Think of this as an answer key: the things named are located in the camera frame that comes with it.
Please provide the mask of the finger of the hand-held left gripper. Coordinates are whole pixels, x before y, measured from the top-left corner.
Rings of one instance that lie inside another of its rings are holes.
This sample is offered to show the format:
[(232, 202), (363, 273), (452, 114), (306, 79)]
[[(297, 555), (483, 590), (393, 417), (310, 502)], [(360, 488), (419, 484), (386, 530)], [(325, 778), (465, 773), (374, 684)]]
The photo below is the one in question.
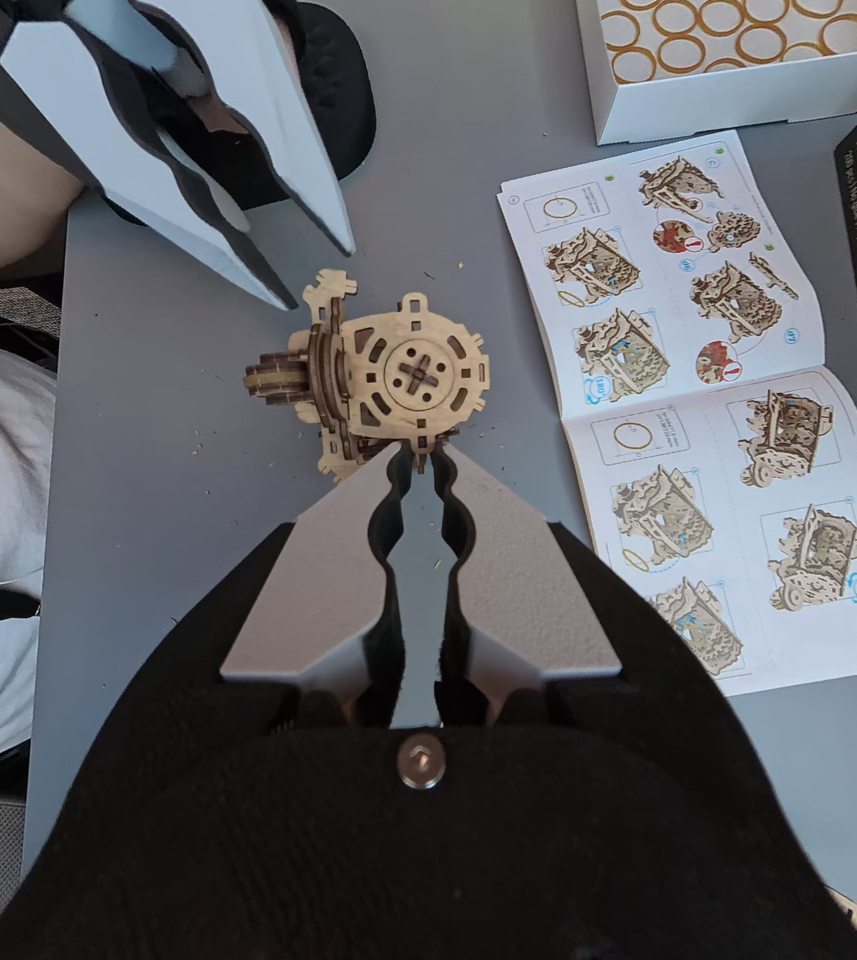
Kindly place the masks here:
[[(222, 108), (270, 177), (344, 255), (355, 238), (335, 169), (302, 90), (289, 43), (263, 2), (110, 2), (110, 48), (171, 102)], [(256, 255), (250, 224), (227, 189), (161, 120), (147, 93), (110, 83), (124, 131), (110, 165), (110, 202), (191, 255)]]
[[(96, 79), (95, 58), (84, 53), (83, 41), (116, 53), (110, 47), (110, 3), (25, 2), (14, 15), (14, 30), (0, 56), (0, 64), (53, 127), (87, 126), (77, 136), (65, 131), (62, 138), (80, 159), (86, 148), (93, 148), (94, 157), (86, 166), (93, 173), (105, 175), (109, 188), (116, 179), (111, 167), (116, 159), (110, 157), (110, 146), (120, 129), (116, 126), (110, 133), (110, 119), (102, 119), (97, 113), (97, 108), (106, 110), (108, 102), (101, 81)], [(154, 80), (142, 78), (139, 83), (153, 118), (175, 136), (173, 121), (162, 118), (163, 109), (177, 112), (189, 106), (172, 103), (172, 95), (162, 93)], [(286, 310), (296, 306), (295, 298), (260, 251), (190, 255), (270, 306)]]

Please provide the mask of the group of tan rubber bands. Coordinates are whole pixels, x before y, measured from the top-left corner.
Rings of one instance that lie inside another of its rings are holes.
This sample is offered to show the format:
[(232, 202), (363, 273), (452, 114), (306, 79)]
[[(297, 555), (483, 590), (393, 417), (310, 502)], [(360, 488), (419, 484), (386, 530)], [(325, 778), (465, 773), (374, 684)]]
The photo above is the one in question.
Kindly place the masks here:
[(857, 52), (857, 2), (599, 1), (620, 85)]

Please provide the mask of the white cardboard box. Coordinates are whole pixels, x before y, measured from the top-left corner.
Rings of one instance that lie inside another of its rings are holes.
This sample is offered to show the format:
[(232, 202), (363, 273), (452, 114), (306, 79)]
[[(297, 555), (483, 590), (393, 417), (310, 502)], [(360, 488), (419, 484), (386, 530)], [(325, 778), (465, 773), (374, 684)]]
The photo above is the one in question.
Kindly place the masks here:
[(857, 113), (857, 52), (617, 83), (598, 2), (575, 6), (600, 145)]

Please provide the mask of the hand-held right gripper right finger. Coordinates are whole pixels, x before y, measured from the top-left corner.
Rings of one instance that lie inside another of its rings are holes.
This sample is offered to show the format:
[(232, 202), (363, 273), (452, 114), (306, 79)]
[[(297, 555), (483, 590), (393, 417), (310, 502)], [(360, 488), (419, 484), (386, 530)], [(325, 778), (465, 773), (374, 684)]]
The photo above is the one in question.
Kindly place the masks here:
[(431, 455), (448, 575), (445, 726), (494, 722), (517, 690), (616, 676), (622, 664), (542, 513), (447, 446)]

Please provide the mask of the illustrated instruction booklet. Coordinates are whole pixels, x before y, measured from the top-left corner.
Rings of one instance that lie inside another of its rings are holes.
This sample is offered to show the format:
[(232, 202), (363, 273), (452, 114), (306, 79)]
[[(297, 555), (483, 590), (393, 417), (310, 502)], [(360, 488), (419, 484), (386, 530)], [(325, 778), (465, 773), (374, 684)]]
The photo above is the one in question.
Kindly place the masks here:
[(727, 694), (857, 675), (857, 408), (738, 134), (497, 198), (600, 557)]

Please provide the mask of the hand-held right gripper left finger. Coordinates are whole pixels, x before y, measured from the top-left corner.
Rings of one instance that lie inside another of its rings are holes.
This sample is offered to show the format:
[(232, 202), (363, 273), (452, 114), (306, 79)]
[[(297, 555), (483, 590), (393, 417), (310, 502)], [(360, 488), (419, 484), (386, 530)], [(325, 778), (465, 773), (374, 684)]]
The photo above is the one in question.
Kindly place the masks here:
[(298, 517), (222, 664), (225, 680), (326, 691), (354, 723), (390, 725), (406, 655), (387, 559), (408, 490), (409, 445), (394, 441)]

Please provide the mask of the wooden mechanical puzzle model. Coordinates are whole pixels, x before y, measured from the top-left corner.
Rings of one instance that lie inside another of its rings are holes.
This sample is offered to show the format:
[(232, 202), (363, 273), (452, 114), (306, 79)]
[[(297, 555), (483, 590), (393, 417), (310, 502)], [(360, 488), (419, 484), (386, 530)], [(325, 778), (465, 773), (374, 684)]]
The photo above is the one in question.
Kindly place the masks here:
[(483, 410), (491, 385), (482, 336), (432, 312), (421, 293), (395, 312), (350, 319), (346, 299), (358, 286), (344, 270), (321, 270), (302, 291), (311, 327), (243, 379), (250, 396), (319, 426), (318, 468), (335, 483), (396, 441), (410, 442), (422, 473), (435, 447)]

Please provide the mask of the black wrist rest pad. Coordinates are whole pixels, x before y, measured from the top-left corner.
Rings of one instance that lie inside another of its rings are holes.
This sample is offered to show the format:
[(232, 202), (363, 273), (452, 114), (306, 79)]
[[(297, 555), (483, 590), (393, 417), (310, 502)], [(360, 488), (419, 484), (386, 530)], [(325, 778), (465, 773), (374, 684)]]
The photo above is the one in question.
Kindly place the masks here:
[[(314, 3), (265, 3), (289, 31), (306, 102), (339, 181), (368, 156), (377, 118), (363, 50), (349, 25), (335, 12)], [(243, 210), (284, 200), (254, 140), (221, 131), (210, 174)]]

